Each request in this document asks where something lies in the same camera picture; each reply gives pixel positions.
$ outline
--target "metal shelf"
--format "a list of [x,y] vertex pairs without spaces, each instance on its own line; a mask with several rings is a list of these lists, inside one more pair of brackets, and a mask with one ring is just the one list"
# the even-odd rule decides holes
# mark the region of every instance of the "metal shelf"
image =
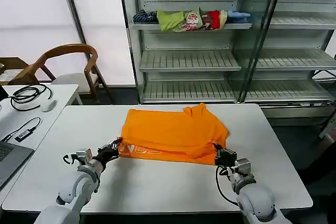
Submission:
[[254,80],[245,102],[323,102],[332,95],[313,80]]
[[336,29],[335,13],[275,12],[271,29]]
[[235,102],[232,90],[222,81],[149,81],[143,103]]
[[[225,24],[223,29],[250,29],[252,26],[252,23],[244,23],[244,24]],[[131,23],[130,27],[132,29],[136,29],[136,30],[161,30],[160,29],[160,25],[159,24],[155,24],[155,23]]]
[[[247,66],[251,51],[237,51],[237,60]],[[334,70],[336,60],[318,49],[264,49],[261,51],[258,70]]]
[[144,51],[141,72],[239,71],[230,50]]

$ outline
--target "computer mouse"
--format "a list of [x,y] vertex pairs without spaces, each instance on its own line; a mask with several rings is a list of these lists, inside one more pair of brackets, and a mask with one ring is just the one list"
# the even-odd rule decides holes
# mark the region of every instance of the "computer mouse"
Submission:
[[43,103],[41,103],[41,111],[42,112],[48,112],[50,110],[52,110],[55,105],[56,105],[57,101],[56,100],[53,100],[53,99],[49,99],[49,100],[46,100],[44,101]]

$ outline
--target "shelving unit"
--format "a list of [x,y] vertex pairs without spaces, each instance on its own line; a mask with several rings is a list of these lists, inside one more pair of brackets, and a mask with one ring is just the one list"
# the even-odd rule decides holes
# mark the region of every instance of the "shelving unit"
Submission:
[[[277,0],[245,102],[276,106],[328,106],[335,98],[313,79],[316,70],[335,70],[324,52],[336,29],[336,0]],[[238,64],[249,59],[237,50]]]
[[243,0],[125,0],[142,103],[236,103],[227,77],[242,68],[232,53],[236,31],[252,23],[226,23],[216,31],[162,32],[157,23],[133,23],[143,9],[166,13],[239,10]]
[[239,71],[230,50],[151,50],[144,51],[142,72]]
[[270,29],[336,29],[334,13],[277,12]]
[[[244,24],[225,24],[223,29],[229,29],[229,30],[237,30],[237,29],[250,29],[252,26],[252,23],[244,23]],[[137,30],[160,30],[159,24],[153,24],[153,23],[132,23],[131,24],[132,29]]]
[[235,97],[225,80],[149,81],[143,102],[235,102]]
[[[242,64],[247,64],[251,52],[237,52]],[[335,70],[336,60],[321,49],[264,49],[259,55],[257,70]]]
[[328,102],[332,95],[313,80],[255,80],[245,102],[305,103]]
[[[311,76],[316,70],[336,70],[336,60],[324,52],[330,31],[336,29],[336,0],[126,1],[128,20],[141,9],[238,10],[252,15],[247,24],[186,33],[129,21],[142,103],[253,102],[290,108],[334,100]],[[261,18],[272,6],[267,30]],[[264,30],[265,41],[256,43]],[[255,45],[263,47],[256,50]],[[250,63],[255,61],[253,72]],[[249,87],[243,85],[248,84],[245,73],[252,73]]]

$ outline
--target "white wall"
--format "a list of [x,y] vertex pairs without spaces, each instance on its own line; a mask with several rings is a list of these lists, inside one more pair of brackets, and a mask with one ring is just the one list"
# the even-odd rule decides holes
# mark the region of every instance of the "white wall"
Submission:
[[[0,56],[34,63],[45,51],[79,38],[66,0],[0,0]],[[50,59],[47,66],[58,76],[82,71],[83,54]],[[48,80],[38,73],[40,80]]]
[[[75,0],[87,43],[110,86],[135,86],[121,0]],[[0,0],[0,57],[34,63],[45,51],[79,43],[66,0]],[[83,72],[84,54],[47,61],[55,76]],[[48,78],[40,71],[40,80]]]
[[75,0],[87,43],[107,84],[135,86],[121,0]]

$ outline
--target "white table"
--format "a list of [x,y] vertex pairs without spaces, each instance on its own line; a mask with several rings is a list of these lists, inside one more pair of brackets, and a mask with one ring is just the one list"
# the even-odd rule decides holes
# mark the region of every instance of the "white table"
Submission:
[[[79,148],[97,148],[121,134],[129,108],[182,111],[183,105],[68,106],[6,197],[3,209],[41,211],[55,204],[61,180],[75,165],[62,161]],[[308,208],[312,200],[259,106],[207,105],[229,129],[227,147],[252,163],[259,183],[269,186],[281,209]],[[83,213],[231,212],[215,183],[215,166],[118,158],[107,165],[97,194]],[[230,182],[224,194],[235,200]]]
[[[72,104],[74,99],[77,97],[77,84],[71,85],[48,85],[53,91],[52,98],[57,100],[56,106],[49,112],[42,112],[40,108],[31,110],[31,111],[16,111],[12,108],[10,100],[6,99],[0,102],[0,139],[5,137],[8,133],[20,128],[25,122],[30,119],[39,116],[42,119],[41,125],[30,135],[28,138],[24,139],[21,143],[18,143],[14,137],[9,140],[9,143],[24,146],[36,150],[38,145],[41,143],[42,139],[47,134],[50,127],[55,122],[56,118],[60,115],[61,111],[65,106]],[[3,86],[6,92],[11,95],[16,90],[24,86]],[[36,105],[39,105],[41,102],[45,101],[49,96],[49,92],[46,90],[42,93],[37,99],[27,104],[17,104],[17,108],[32,108]],[[26,127],[24,127],[20,133],[27,129],[28,127],[33,127],[38,123],[38,120],[33,120]],[[0,190],[0,204],[4,201],[8,192],[14,185],[15,181],[22,172],[24,166],[19,169],[15,175],[10,179],[10,181],[5,185],[4,188]]]

